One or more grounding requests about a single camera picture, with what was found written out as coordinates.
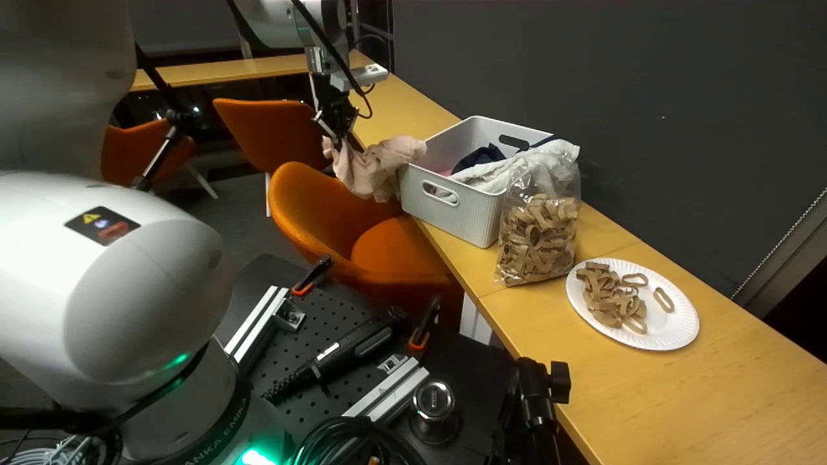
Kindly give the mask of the bag of rubber bands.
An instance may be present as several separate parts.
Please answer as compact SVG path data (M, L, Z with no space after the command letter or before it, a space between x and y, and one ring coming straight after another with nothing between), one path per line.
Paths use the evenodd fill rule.
M496 280L507 287L565 276L575 264L581 174L541 188L523 176L504 191Z

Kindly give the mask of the black handheld tool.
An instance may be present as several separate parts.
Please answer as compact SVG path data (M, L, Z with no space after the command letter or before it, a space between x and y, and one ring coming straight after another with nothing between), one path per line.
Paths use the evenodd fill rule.
M261 394L261 398L278 404L302 389L327 383L377 353L408 326L408 315L401 308L390 307L374 314L308 359L292 374L274 383L271 389Z

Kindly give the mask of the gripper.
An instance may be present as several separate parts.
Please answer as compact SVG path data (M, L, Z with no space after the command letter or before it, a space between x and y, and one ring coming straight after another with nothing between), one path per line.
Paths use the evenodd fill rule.
M313 97L316 106L316 123L335 148L342 146L342 140L350 151L364 151L364 145L354 135L359 120L357 109L350 103L350 93L340 91L330 83L330 76L313 76ZM335 129L345 129L342 138Z

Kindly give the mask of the white plastic basket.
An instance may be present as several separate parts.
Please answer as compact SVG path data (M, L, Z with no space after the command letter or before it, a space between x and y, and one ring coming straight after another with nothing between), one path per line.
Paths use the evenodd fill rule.
M399 169L405 212L480 248L496 241L502 189L488 193L450 180L445 173L475 150L495 147L510 158L548 141L552 133L472 116L426 140L426 154Z

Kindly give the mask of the dark blue cloth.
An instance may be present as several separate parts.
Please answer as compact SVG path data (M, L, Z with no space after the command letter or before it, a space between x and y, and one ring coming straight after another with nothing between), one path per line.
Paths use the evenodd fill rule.
M490 143L461 158L452 168L451 174L457 174L476 165L505 161L506 159L507 157L502 153L502 150L496 147L495 144Z

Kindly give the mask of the heap of rubber bands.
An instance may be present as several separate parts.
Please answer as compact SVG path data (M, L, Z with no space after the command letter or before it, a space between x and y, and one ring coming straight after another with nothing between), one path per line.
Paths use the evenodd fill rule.
M610 265L585 262L575 270L575 277L585 286L582 291L585 305L592 317L609 329L626 327L637 335L646 335L647 306L640 291L649 285L649 277L642 273L621 276Z

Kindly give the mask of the black stand with knob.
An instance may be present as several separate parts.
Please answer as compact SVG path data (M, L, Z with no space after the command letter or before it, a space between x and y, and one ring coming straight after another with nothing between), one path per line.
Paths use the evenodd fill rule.
M529 357L514 361L494 430L488 465L561 465L556 404L568 404L571 373L566 362L550 367Z

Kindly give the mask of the white cloth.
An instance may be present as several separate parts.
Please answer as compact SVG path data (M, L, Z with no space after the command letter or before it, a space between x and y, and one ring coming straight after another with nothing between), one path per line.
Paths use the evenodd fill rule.
M503 161L465 168L447 178L484 193L499 194L518 179L529 176L541 188L548 187L554 192L554 183L573 180L579 173L577 159L580 152L579 145L554 139Z

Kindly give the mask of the black and orange clamp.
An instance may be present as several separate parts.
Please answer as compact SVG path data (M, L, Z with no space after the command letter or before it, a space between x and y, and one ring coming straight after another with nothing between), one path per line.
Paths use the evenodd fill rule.
M422 319L413 328L406 344L407 350L411 353L425 353L431 339L432 330L437 325L442 304L443 298L441 295L434 295L429 301Z
M291 296L304 297L304 295L307 295L312 291L314 285L325 277L332 267L333 257L331 257L331 255L325 254L320 256L319 259L313 263L313 267L311 267L307 274L291 288Z

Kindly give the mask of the round silver button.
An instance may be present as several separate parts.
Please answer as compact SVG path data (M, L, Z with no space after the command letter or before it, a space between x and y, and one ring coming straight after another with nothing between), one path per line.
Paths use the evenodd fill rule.
M443 380L428 380L414 391L408 429L423 444L442 446L457 436L461 416L457 397Z

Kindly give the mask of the orange chair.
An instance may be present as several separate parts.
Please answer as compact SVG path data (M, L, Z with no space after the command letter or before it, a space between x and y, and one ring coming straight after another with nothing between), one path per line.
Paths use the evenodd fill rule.
M440 296L438 323L458 329L463 288L398 202L359 198L337 178L289 162L272 174L267 203L275 225L308 262L331 256L339 283L414 316Z
M171 125L165 119L149 121L129 129L109 125L101 150L101 176L106 182L130 186L135 177L143 174L157 151L162 147ZM190 136L184 136L175 144L154 174L154 189L169 187L175 177L189 171L212 198L218 198L209 182L195 169L190 161L197 154L197 145Z
M245 101L215 98L213 106L252 167L271 176L284 163L297 161L323 170L322 132L307 103L290 99Z

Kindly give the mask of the white paper plate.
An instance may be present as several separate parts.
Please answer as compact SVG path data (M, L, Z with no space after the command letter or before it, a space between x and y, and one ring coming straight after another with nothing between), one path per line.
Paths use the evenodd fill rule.
M647 306L645 323L649 327L649 332L646 335L637 335L626 327L609 329L597 322L588 312L582 297L585 286L581 280L576 279L575 270L584 267L585 262L590 261L608 264L621 276L642 273L649 277L649 285L640 291L640 296ZM623 345L648 351L674 351L688 346L699 335L699 315L688 297L673 282L650 268L630 261L611 257L597 257L590 261L575 265L569 272L566 279L566 292L576 314L597 332ZM673 299L676 306L673 313L664 312L654 300L653 291L657 287L664 288Z

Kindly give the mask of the pink shirt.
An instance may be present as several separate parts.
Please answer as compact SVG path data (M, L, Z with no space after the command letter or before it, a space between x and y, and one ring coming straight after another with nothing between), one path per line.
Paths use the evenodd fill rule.
M364 150L349 143L337 149L330 138L323 136L321 147L334 175L352 194L379 203L390 202L399 194L398 170L426 154L426 142L407 135L394 136Z

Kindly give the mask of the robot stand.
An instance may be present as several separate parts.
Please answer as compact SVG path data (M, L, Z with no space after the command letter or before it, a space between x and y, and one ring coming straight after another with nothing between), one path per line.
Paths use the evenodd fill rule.
M258 256L243 267L236 276L224 320L216 330L219 341L227 344L231 340L269 289L293 285L306 273L305 268L271 255ZM381 309L330 277L307 296L298 298L297 305L306 312L298 332L266 329L266 340L258 346L258 359L247 371L257 397ZM343 414L375 388L385 377L379 365L391 355L405 354L405 343L390 342L379 354L333 382L311 386L279 403L282 424L295 444L313 426ZM511 357L499 348L437 327L419 359L429 379L442 380L457 397L457 433L446 444L421 442L410 429L411 404L405 404L389 428L410 442L426 465L485 465L513 367Z

